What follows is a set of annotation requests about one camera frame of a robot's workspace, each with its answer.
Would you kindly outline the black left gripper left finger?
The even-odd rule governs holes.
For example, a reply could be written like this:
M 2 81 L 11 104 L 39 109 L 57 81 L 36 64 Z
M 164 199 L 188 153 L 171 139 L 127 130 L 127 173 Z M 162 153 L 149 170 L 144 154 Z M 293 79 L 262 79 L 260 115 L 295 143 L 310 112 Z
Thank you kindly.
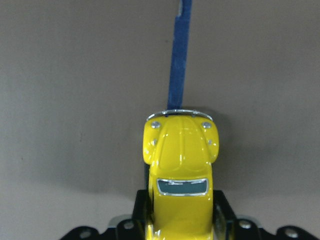
M 133 240 L 152 238 L 152 207 L 149 193 L 150 165 L 144 163 L 144 189 L 137 191 L 132 212 Z

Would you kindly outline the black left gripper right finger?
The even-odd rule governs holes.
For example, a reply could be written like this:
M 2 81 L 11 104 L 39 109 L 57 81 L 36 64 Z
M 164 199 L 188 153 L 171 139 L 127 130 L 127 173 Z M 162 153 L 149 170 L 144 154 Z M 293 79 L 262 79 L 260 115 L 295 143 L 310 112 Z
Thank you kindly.
M 213 191 L 213 229 L 218 240 L 235 239 L 237 217 L 222 190 Z

